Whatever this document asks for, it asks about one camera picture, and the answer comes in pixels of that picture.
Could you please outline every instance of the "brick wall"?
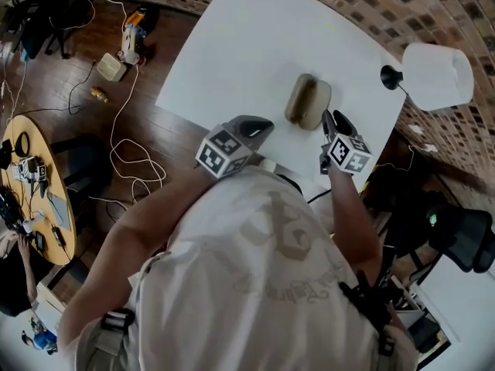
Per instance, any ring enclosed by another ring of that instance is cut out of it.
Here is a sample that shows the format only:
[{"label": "brick wall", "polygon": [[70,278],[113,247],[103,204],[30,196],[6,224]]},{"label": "brick wall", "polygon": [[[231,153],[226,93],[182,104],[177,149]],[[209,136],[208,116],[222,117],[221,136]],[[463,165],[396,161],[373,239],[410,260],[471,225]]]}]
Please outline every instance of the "brick wall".
[{"label": "brick wall", "polygon": [[[143,0],[201,14],[211,0]],[[406,102],[396,128],[415,145],[432,143],[433,162],[468,207],[489,210],[495,193],[495,0],[320,0],[398,59],[412,42],[459,48],[473,66],[473,101],[425,113]],[[416,135],[408,124],[423,128]]]}]

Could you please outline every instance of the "hand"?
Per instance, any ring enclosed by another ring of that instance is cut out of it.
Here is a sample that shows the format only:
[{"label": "hand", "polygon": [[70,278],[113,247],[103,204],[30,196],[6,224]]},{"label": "hand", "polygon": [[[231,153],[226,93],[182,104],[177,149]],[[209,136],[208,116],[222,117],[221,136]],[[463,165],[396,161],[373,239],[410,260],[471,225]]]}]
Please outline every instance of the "hand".
[{"label": "hand", "polygon": [[24,235],[19,235],[19,240],[17,241],[17,243],[19,244],[19,252],[21,254],[22,260],[24,262],[29,262],[29,251],[31,247],[29,241]]}]

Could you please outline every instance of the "person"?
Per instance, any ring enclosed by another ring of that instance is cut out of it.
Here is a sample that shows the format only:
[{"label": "person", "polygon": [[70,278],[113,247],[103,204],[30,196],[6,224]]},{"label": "person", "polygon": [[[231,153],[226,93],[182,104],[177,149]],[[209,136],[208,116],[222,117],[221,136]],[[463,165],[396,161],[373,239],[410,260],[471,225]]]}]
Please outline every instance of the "person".
[{"label": "person", "polygon": [[30,309],[36,301],[36,285],[52,266],[23,235],[8,231],[0,239],[0,312],[15,317]]},{"label": "person", "polygon": [[292,185],[251,166],[219,182],[199,167],[130,208],[63,313],[68,369],[415,369],[393,310],[382,335],[340,288],[374,285],[381,246],[350,175],[329,178],[332,239]]},{"label": "person", "polygon": [[37,350],[46,350],[49,355],[57,352],[56,336],[40,322],[34,322],[31,318],[31,327],[34,337],[30,338],[25,331],[22,331],[21,340],[27,345]]}]

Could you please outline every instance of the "wooden floor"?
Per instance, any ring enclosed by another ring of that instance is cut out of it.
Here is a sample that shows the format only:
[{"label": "wooden floor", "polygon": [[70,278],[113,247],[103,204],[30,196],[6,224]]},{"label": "wooden floor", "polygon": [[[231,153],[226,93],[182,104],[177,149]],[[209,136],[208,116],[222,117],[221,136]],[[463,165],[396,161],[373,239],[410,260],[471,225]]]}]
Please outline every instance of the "wooden floor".
[{"label": "wooden floor", "polygon": [[[74,85],[84,81],[93,61],[99,61],[105,53],[113,55],[120,49],[123,20],[120,6],[103,1],[96,1],[94,6],[96,8],[94,21],[75,32],[67,42],[67,52],[71,54],[70,59],[62,60],[59,51],[52,56],[47,56],[43,53],[43,49],[34,60],[28,62],[16,114],[35,109],[67,109],[70,90]],[[129,12],[135,5],[126,3],[125,7]],[[154,54],[139,70],[134,93],[115,124],[114,144],[122,138],[129,138],[143,145],[151,158],[166,170],[167,177],[164,185],[180,177],[186,170],[193,168],[194,155],[206,133],[203,128],[155,106],[155,100],[167,73],[196,22],[195,17],[166,9],[161,10],[156,29],[145,39],[145,44],[153,47]],[[21,85],[23,70],[24,64],[19,61],[19,53],[11,55],[6,64],[6,79],[14,97]],[[50,142],[91,133],[103,139],[110,149],[110,134],[114,117],[127,100],[136,73],[136,69],[132,67],[120,82],[111,83],[94,68],[89,80],[72,93],[71,105],[81,106],[78,114],[70,115],[68,111],[46,110],[29,113],[29,116],[42,128]],[[90,95],[92,87],[103,89],[110,102],[104,104],[95,100]],[[3,131],[5,120],[10,116],[12,109],[7,93],[2,103]],[[142,150],[130,144],[119,148],[119,154],[126,160],[145,158]],[[116,166],[122,175],[155,179],[155,173],[148,163],[126,165],[119,162]],[[131,179],[122,179],[114,173],[111,187],[105,196],[122,199],[130,205],[132,201],[131,183]],[[159,184],[151,183],[149,186],[151,190],[155,190]],[[307,189],[306,198],[321,190],[318,186]],[[137,185],[136,193],[144,194],[146,191]],[[92,265],[106,232],[114,223],[105,210],[106,206],[107,204],[99,201],[91,201],[87,204],[94,218],[90,227],[80,236],[77,254],[84,252],[81,259],[88,267]],[[322,197],[312,206],[321,216],[327,229],[331,231],[333,213],[330,196]],[[111,204],[108,205],[108,212],[116,219],[123,211],[119,206]],[[75,280],[67,276],[56,286],[54,292],[61,301],[68,302],[78,287]]]}]

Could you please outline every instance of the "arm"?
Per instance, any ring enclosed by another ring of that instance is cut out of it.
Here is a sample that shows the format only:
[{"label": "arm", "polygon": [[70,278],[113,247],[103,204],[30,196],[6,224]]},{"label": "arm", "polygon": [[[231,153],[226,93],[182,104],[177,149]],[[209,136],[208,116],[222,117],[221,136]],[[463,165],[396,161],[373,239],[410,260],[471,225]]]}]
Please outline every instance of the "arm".
[{"label": "arm", "polygon": [[371,286],[381,268],[381,245],[350,175],[331,165],[333,240],[354,272],[362,270]]},{"label": "arm", "polygon": [[131,294],[128,277],[169,239],[183,214],[213,183],[201,168],[194,169],[147,196],[117,221],[63,313],[58,340],[62,350],[87,323],[125,305]]},{"label": "arm", "polygon": [[22,263],[24,264],[24,272],[26,273],[27,296],[29,302],[32,304],[36,300],[36,297],[38,297],[38,291],[36,291],[36,280],[34,278],[34,273],[32,272],[31,264],[29,263],[29,247],[31,245],[24,236],[19,236],[18,244]]}]

